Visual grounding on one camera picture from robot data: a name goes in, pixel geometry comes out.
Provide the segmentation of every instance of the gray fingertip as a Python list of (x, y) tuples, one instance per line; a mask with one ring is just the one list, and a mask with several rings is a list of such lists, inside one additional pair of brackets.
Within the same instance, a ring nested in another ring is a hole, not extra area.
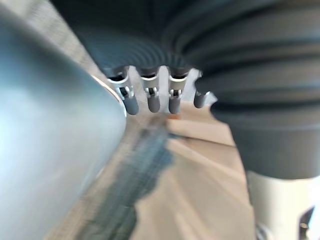
[(201, 109), (204, 107), (206, 99), (207, 99), (207, 94), (195, 92), (194, 99), (193, 99), (193, 105), (197, 109)]
[(172, 114), (177, 114), (180, 112), (180, 102), (181, 98), (169, 99), (169, 111)]
[(126, 109), (126, 112), (130, 115), (136, 115), (139, 112), (139, 105), (135, 96), (126, 97), (122, 100)]
[(151, 96), (147, 98), (150, 112), (157, 113), (160, 110), (160, 99), (158, 96)]

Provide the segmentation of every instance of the floor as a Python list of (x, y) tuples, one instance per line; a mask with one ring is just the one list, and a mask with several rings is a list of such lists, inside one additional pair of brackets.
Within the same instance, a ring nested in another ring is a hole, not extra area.
[[(85, 49), (72, 34), (48, 0), (0, 0), (25, 19), (66, 55), (90, 74), (105, 81)], [(46, 240), (126, 240), (136, 224), (134, 203), (156, 184), (157, 176), (171, 163), (163, 145), (169, 137), (165, 128), (168, 106), (167, 69), (160, 69), (160, 113), (150, 113), (146, 96), (135, 69), (130, 76), (139, 103), (139, 114), (127, 117), (124, 138), (97, 181), (77, 202)], [(183, 100), (192, 101), (192, 70)]]

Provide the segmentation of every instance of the ribbed black hose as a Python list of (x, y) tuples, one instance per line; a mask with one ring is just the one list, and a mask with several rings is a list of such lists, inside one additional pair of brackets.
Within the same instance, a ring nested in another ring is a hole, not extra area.
[(52, 0), (105, 74), (202, 70), (247, 170), (320, 175), (318, 0)]

